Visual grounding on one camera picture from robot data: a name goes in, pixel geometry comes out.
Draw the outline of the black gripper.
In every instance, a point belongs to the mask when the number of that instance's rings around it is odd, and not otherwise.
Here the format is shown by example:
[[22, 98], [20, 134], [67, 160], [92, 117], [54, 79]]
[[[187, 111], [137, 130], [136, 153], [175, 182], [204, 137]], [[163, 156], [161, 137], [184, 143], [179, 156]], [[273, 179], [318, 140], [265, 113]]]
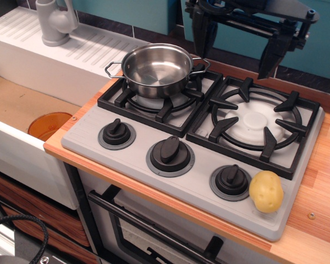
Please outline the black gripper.
[[186, 1], [185, 11], [192, 20], [195, 53], [201, 58], [212, 49], [219, 24], [269, 39], [258, 80], [270, 78], [288, 50], [302, 49], [310, 26], [319, 20], [319, 13], [300, 1]]

